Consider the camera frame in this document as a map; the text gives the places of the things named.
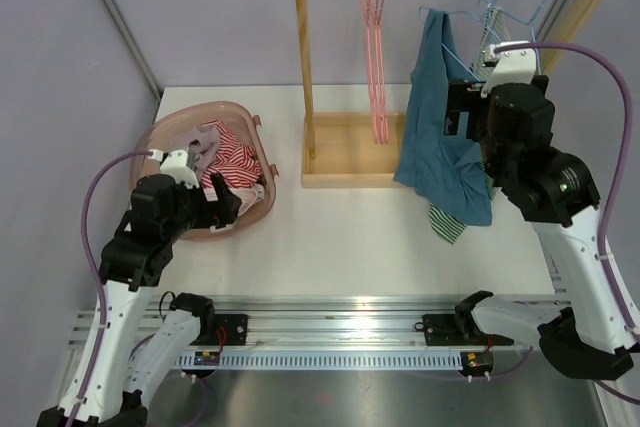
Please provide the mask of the red white striped tank top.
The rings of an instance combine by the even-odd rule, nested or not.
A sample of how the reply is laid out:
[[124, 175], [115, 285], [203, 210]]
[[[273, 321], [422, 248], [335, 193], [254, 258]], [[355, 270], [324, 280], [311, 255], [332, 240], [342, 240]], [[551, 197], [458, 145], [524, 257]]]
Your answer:
[[223, 121], [215, 120], [211, 123], [220, 130], [221, 145], [214, 162], [200, 180], [200, 185], [208, 199], [208, 191], [212, 187], [210, 175], [220, 173], [230, 191], [242, 201], [238, 216], [243, 216], [265, 197], [265, 187], [254, 184], [259, 176], [264, 176], [263, 169], [254, 147], [241, 141]]

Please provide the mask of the black white striped tank top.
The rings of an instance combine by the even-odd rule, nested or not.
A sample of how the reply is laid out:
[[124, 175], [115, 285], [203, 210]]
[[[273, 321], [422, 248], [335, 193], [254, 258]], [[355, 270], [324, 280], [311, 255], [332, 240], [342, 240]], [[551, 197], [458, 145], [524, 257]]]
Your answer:
[[254, 184], [255, 185], [260, 185], [262, 187], [265, 187], [266, 186], [266, 178], [263, 175], [261, 175], [256, 179]]

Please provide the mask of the mauve pink tank top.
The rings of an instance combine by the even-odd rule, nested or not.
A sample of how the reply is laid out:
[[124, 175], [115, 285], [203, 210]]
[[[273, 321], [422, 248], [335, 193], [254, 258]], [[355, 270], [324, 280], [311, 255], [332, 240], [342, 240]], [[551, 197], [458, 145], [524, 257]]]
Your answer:
[[198, 125], [187, 134], [187, 145], [194, 152], [193, 166], [197, 178], [201, 180], [220, 148], [220, 130], [213, 123]]

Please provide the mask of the teal blue tank top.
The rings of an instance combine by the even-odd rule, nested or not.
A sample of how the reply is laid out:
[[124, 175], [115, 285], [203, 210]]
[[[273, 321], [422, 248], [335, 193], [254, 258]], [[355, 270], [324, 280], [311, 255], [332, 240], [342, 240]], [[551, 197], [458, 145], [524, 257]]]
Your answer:
[[449, 15], [429, 11], [410, 74], [394, 181], [425, 198], [442, 220], [486, 227], [493, 217], [479, 145], [462, 134], [444, 134], [449, 83], [468, 78], [455, 52]]

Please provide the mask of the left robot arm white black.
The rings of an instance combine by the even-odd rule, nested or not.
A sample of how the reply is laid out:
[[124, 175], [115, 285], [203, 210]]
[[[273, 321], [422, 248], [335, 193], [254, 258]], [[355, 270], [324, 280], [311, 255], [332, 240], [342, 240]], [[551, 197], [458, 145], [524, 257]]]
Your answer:
[[222, 175], [212, 174], [211, 182], [215, 201], [202, 188], [166, 174], [138, 181], [130, 209], [101, 253], [99, 300], [76, 373], [59, 405], [40, 414], [39, 425], [145, 425], [151, 400], [182, 350], [214, 337], [213, 301], [182, 293], [156, 333], [140, 351], [134, 349], [177, 240], [191, 229], [223, 227], [237, 218], [240, 199]]

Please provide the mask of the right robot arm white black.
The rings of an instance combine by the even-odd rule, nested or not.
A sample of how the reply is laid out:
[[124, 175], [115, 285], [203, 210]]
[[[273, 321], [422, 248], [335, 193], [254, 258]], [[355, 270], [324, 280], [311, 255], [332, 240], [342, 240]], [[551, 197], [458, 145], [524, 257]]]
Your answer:
[[633, 367], [639, 342], [609, 284], [615, 275], [597, 244], [600, 196], [586, 164], [552, 147], [555, 106], [548, 79], [495, 86], [468, 81], [448, 87], [444, 132], [480, 144], [494, 184], [530, 223], [564, 282], [570, 304], [542, 311], [478, 291], [455, 307], [454, 331], [466, 343], [499, 336], [537, 346], [561, 374], [613, 381]]

